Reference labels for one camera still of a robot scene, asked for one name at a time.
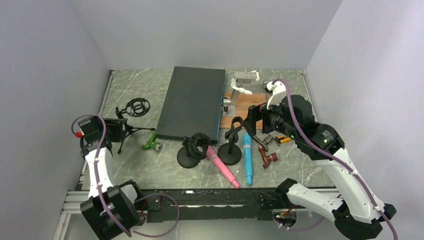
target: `pink marker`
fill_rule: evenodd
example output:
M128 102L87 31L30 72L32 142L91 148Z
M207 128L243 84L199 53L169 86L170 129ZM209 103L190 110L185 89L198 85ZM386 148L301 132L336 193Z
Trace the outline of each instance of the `pink marker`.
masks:
M207 148L206 156L218 167L221 173L224 174L228 182L234 185L236 189L240 188L240 183L237 181L236 177L230 172L228 167L225 166L221 158L217 155L217 152L211 146Z

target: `copper pipe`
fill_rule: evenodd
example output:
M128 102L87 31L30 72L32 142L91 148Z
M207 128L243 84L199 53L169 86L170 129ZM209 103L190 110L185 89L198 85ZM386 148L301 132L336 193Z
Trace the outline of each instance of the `copper pipe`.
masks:
M265 149L264 149L263 146L259 146L258 147L258 150L260 152L260 155L262 156L262 161L263 161L262 167L264 169L266 169L270 165L271 161L272 162L278 161L277 153L273 152L269 156L267 156L267 154L265 153Z

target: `blue tube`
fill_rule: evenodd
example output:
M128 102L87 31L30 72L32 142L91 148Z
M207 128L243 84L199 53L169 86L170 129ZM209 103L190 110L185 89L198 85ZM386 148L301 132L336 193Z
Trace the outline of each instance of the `blue tube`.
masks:
M243 140L241 142L244 149L244 169L246 172L247 184L253 184L253 166L252 166L252 138L249 134L245 133L243 135Z

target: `black tripod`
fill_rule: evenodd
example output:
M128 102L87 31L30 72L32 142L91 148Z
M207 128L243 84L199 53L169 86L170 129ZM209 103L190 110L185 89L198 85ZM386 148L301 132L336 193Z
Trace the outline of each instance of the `black tripod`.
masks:
M138 132L140 130L150 130L155 131L156 128L146 128L146 127L134 127L127 123L128 119L124 118L123 114L128 114L131 117L141 117L146 115L150 110L150 102L147 101L145 98L137 97L129 101L125 109L119 110L118 107L115 108L115 113L118 119L122 121L122 126L125 127L123 130L123 134L120 141L120 147L118 149L118 154L122 152L122 146L124 145L124 141L127 137L129 137L131 134Z

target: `marble countertop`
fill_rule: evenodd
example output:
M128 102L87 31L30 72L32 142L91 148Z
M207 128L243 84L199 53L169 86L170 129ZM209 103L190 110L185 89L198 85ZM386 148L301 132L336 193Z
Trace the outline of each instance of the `marble countertop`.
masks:
M234 71L252 71L253 69L226 69L224 92L231 92L230 79ZM293 94L308 98L307 90L299 70L256 69L261 80L285 78L288 80ZM172 76L172 69L122 69L113 73L106 97L102 117L116 118L115 107L122 109L129 100L137 97L147 99L151 104L150 111L142 117L128 117L128 123L134 127L156 128L161 115L162 106L167 94ZM260 93L262 81L253 82L245 88L253 93ZM216 151L221 144L226 143L224 133L228 129L219 130ZM257 131L260 139L265 134ZM237 145L243 151L242 135L239 132ZM177 163L177 152L182 147L181 141L157 139L163 145L161 151L152 149L142 150L141 146L151 137L152 132L142 130L134 133L125 140L121 154L117 154L118 143L113 144L113 170L115 183L121 184L128 180L137 182L141 189L213 189L232 188L233 186L208 159L200 161L194 168L182 168ZM327 174L307 155L303 154L293 141L277 146L275 142L269 145L269 153L276 152L279 161L272 162L266 169L262 167L262 158L258 144L253 142L253 185L247 185L244 159L233 166L228 166L240 183L241 188L276 187L286 178L292 178L306 187L332 187L334 184ZM83 190L90 188L90 178L86 177Z

